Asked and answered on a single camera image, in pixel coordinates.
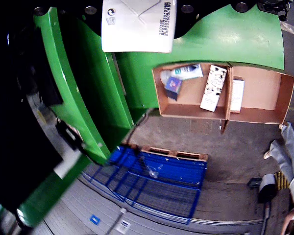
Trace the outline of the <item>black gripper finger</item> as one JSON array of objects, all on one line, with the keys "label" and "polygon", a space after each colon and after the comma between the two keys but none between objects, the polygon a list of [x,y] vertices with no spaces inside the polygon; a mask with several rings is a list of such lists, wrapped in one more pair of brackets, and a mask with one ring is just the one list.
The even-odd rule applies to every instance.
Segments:
[{"label": "black gripper finger", "polygon": [[182,37],[199,20],[229,4],[236,12],[244,13],[256,0],[178,0],[174,38]]},{"label": "black gripper finger", "polygon": [[55,7],[82,20],[93,32],[101,35],[102,0],[23,0],[22,5],[38,16]]}]

